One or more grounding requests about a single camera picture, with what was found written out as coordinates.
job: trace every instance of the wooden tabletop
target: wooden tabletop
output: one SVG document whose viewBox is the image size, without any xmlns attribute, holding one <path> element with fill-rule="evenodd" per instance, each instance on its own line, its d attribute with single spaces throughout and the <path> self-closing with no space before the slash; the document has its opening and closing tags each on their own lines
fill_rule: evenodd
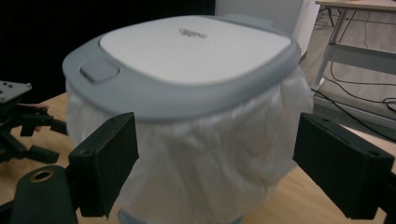
<svg viewBox="0 0 396 224">
<path fill-rule="evenodd" d="M 325 7 L 347 7 L 396 11 L 396 1 L 394 0 L 317 0 L 316 4 Z"/>
<path fill-rule="evenodd" d="M 49 114 L 56 119 L 65 120 L 65 103 L 67 95 L 62 94 L 45 102 L 49 106 Z M 35 133 L 32 137 L 19 137 L 20 128 L 12 131 L 24 145 L 35 144 L 61 153 L 56 164 L 66 167 L 68 154 L 74 149 L 68 136 L 52 132 L 48 127 Z M 387 152 L 396 155 L 396 145 L 371 135 L 353 131 Z M 13 200 L 18 180 L 27 173 L 46 166 L 38 161 L 11 160 L 0 163 L 0 204 Z M 82 217 L 77 211 L 78 222 L 81 224 L 117 224 L 119 205 L 115 204 L 109 219 L 105 217 Z M 279 183 L 271 199 L 244 217 L 242 224 L 318 224 L 318 223 L 367 223 L 382 224 L 385 213 L 378 210 L 375 220 L 350 220 L 332 203 L 324 192 L 304 173 L 296 167 Z"/>
</svg>

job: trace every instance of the gray floor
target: gray floor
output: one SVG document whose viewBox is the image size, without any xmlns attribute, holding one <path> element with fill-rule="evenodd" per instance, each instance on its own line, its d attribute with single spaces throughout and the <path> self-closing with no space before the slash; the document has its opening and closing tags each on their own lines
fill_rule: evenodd
<svg viewBox="0 0 396 224">
<path fill-rule="evenodd" d="M 346 15 L 347 21 L 344 22 L 344 26 L 340 31 L 338 42 L 361 48 L 396 52 L 396 13 L 391 14 L 358 11 L 354 16 L 353 13 L 354 11 L 349 11 Z M 334 24 L 338 20 L 338 15 L 338 11 L 333 9 L 332 18 Z M 317 76 L 325 49 L 330 36 L 332 35 L 332 31 L 333 27 L 327 10 L 319 12 L 314 31 L 308 45 L 306 57 L 301 62 L 301 67 L 306 74 L 306 80 L 309 85 L 314 82 Z M 340 63 L 329 63 L 324 75 L 329 80 L 336 81 L 350 94 L 360 98 L 358 99 L 357 97 L 351 96 L 338 85 L 330 82 L 329 80 L 325 80 L 319 91 L 330 99 L 335 102 L 358 108 L 359 110 L 376 114 L 381 118 L 385 118 L 385 120 L 389 119 L 396 121 L 396 113 L 389 110 L 381 103 L 385 98 L 396 98 L 396 76 L 343 65 Z M 385 83 L 388 85 L 351 84 L 340 82 L 336 79 L 349 82 Z M 322 106 L 315 104 L 314 113 L 362 132 L 381 136 L 380 134 L 374 133 L 362 126 L 355 119 L 352 119 L 345 112 L 338 109 L 338 107 L 333 104 L 331 105 L 332 106 Z M 358 118 L 358 120 L 361 120 L 376 131 L 396 139 L 396 129 L 393 125 L 388 125 L 386 121 L 377 122 L 370 118 Z"/>
</svg>

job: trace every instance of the white wall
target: white wall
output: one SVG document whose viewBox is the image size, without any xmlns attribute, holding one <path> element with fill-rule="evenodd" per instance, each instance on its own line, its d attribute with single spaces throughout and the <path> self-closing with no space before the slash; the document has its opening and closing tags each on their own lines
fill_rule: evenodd
<svg viewBox="0 0 396 224">
<path fill-rule="evenodd" d="M 216 15 L 244 14 L 270 20 L 293 36 L 306 53 L 319 5 L 316 0 L 217 0 Z"/>
</svg>

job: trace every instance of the metal plate with holes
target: metal plate with holes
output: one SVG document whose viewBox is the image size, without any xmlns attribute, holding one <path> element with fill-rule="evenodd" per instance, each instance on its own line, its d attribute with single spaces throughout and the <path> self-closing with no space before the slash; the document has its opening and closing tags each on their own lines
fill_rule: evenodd
<svg viewBox="0 0 396 224">
<path fill-rule="evenodd" d="M 32 89 L 30 83 L 0 80 L 0 104 L 4 104 Z"/>
</svg>

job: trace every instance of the trash can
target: trash can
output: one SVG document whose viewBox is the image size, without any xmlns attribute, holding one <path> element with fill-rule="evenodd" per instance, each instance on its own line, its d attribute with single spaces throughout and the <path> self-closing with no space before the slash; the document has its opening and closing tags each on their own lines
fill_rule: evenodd
<svg viewBox="0 0 396 224">
<path fill-rule="evenodd" d="M 232 223 L 265 203 L 296 166 L 300 113 L 313 108 L 300 49 L 244 18 L 143 22 L 64 59 L 74 144 L 134 112 L 139 159 L 118 198 L 124 217 Z"/>
</svg>

